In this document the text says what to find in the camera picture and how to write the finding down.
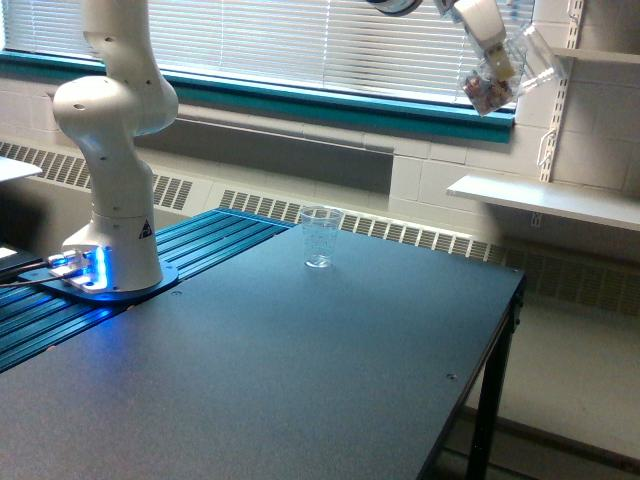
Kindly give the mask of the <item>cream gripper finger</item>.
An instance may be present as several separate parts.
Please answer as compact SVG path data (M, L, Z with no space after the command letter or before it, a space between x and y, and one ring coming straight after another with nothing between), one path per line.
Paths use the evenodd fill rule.
M515 70L503 43L485 50L484 56L496 78L511 78L515 75Z

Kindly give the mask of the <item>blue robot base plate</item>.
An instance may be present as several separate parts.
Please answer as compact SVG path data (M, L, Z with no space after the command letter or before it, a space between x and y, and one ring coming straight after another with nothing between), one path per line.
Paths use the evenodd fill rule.
M63 297L84 301L91 304L131 305L141 303L175 286L179 281L178 269L166 261L160 262L162 280L152 286L136 291L111 290L99 293L88 293L63 280L40 283L46 292Z

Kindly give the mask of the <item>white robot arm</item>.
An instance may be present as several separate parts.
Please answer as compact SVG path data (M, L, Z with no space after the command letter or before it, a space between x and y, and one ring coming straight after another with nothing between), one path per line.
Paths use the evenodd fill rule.
M166 276L154 225L153 173L135 149L177 117L174 88L157 66L145 1L84 1L83 34L102 59L103 76L61 85L53 100L60 130L90 173L91 217L62 247L74 255L53 275L100 298L158 286Z

